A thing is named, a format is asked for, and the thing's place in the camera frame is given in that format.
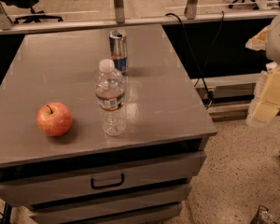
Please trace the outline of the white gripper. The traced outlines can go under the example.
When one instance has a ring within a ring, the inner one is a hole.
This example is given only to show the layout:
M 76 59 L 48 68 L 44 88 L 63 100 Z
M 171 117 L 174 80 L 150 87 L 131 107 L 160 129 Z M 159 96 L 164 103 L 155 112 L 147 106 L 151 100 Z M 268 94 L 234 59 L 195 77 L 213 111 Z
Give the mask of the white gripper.
M 269 60 L 280 63 L 280 12 L 245 44 L 247 49 L 266 50 Z M 254 89 L 254 98 L 248 108 L 246 124 L 260 128 L 268 125 L 280 111 L 280 65 L 269 72 L 262 71 Z

